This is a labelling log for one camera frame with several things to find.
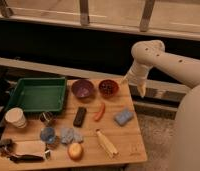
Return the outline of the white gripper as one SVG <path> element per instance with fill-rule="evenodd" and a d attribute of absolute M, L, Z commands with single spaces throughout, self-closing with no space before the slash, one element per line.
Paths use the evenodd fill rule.
<path fill-rule="evenodd" d="M 126 79 L 137 85 L 138 92 L 142 98 L 144 98 L 146 94 L 146 81 L 150 70 L 150 66 L 134 60 L 126 74 Z"/>

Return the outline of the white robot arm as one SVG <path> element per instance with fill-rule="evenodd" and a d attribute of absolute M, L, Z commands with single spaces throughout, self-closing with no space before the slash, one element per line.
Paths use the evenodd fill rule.
<path fill-rule="evenodd" d="M 200 59 L 168 53 L 161 40 L 136 42 L 131 55 L 125 78 L 137 86 L 141 97 L 152 68 L 190 88 L 177 107 L 168 171 L 200 171 Z"/>

